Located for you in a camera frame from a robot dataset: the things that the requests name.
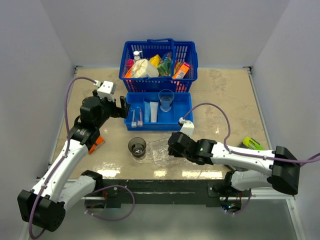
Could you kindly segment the clear small textured tray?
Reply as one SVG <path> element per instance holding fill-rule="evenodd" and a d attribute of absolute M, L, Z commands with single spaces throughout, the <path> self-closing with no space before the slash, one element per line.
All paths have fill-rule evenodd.
<path fill-rule="evenodd" d="M 149 157 L 148 160 L 151 164 L 164 164 L 172 159 L 169 155 L 169 138 L 162 138 L 159 140 L 151 141 L 148 144 Z"/>

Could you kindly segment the clear blue banded cup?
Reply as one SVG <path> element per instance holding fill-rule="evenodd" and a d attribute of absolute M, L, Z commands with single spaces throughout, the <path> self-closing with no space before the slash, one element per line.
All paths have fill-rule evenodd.
<path fill-rule="evenodd" d="M 175 94 L 169 89 L 163 89 L 158 93 L 160 109 L 163 112 L 169 112 L 172 108 Z"/>

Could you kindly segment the dark brown banded cup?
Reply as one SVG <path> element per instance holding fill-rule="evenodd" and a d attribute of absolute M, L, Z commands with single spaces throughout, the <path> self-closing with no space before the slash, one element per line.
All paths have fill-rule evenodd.
<path fill-rule="evenodd" d="M 142 158 L 146 153 L 146 141 L 141 137 L 134 137 L 128 142 L 128 149 L 135 158 Z"/>

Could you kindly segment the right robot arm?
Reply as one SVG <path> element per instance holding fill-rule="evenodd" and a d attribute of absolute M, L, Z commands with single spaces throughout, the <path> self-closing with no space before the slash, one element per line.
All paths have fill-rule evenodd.
<path fill-rule="evenodd" d="M 224 146 L 215 140 L 192 140 L 182 132 L 174 132 L 168 142 L 168 153 L 176 158 L 185 158 L 197 165 L 228 165 L 244 168 L 245 171 L 228 172 L 219 189 L 233 197 L 238 192 L 252 188 L 272 187 L 287 195 L 297 195 L 300 164 L 285 147 L 275 150 L 252 150 Z"/>

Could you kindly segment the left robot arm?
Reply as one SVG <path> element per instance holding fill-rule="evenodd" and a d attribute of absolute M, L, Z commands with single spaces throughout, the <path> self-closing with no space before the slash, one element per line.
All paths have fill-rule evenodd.
<path fill-rule="evenodd" d="M 54 232 L 63 222 L 67 208 L 87 194 L 99 196 L 104 190 L 102 175 L 86 170 L 71 187 L 65 187 L 78 163 L 89 153 L 100 137 L 100 128 L 109 118 L 126 119 L 130 104 L 124 96 L 121 106 L 110 94 L 98 90 L 82 101 L 80 114 L 69 130 L 67 140 L 45 175 L 31 190 L 22 190 L 17 202 L 23 221 L 43 231 Z"/>

